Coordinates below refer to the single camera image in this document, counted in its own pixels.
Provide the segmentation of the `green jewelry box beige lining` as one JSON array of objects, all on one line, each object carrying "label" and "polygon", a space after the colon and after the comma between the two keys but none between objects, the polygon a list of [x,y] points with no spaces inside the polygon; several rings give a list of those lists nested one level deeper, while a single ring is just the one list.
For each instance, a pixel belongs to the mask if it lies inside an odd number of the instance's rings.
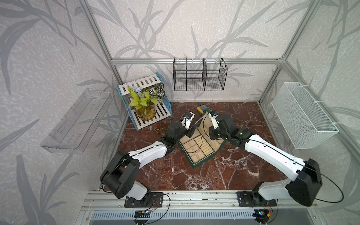
[{"label": "green jewelry box beige lining", "polygon": [[194,169],[214,157],[226,144],[221,138],[210,139],[209,128],[212,126],[210,112],[212,112],[210,109],[204,109],[194,134],[191,137],[184,136],[179,141],[182,152]]}]

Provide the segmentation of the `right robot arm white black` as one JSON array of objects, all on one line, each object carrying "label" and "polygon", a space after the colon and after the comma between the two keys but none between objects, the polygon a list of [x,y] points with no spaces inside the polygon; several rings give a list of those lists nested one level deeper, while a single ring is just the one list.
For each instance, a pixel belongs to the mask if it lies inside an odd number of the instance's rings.
[{"label": "right robot arm white black", "polygon": [[262,139],[246,127],[238,128],[229,115],[208,115],[212,125],[209,137],[223,139],[234,146],[243,148],[281,171],[287,179],[273,182],[259,182],[250,192],[243,191],[243,199],[261,205],[274,199],[292,199],[300,205],[309,207],[317,199],[323,185],[319,164],[313,160],[303,160],[284,152]]}]

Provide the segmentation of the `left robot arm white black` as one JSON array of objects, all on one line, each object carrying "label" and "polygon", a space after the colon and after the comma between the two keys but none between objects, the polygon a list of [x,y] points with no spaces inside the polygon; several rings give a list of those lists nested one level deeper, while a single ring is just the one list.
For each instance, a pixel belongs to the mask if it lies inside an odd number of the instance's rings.
[{"label": "left robot arm white black", "polygon": [[136,151],[118,151],[102,172],[99,180],[118,199],[132,197],[143,200],[148,189],[136,181],[139,170],[147,164],[168,156],[185,136],[191,137],[197,126],[191,121],[172,121],[166,135]]}]

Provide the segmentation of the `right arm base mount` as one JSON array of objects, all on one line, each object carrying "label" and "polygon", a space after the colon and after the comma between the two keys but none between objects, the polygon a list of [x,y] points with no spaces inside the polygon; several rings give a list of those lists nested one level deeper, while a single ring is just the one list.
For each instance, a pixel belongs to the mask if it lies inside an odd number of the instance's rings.
[{"label": "right arm base mount", "polygon": [[265,200],[257,192],[253,194],[251,191],[238,191],[236,192],[238,204],[240,207],[275,207],[277,206],[277,201]]}]

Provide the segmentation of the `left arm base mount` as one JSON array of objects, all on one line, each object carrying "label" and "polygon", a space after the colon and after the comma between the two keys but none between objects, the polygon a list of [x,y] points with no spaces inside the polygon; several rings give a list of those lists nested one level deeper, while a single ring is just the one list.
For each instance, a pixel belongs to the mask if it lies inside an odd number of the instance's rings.
[{"label": "left arm base mount", "polygon": [[137,200],[133,197],[126,197],[125,208],[161,208],[163,205],[163,192],[148,192],[143,199]]}]

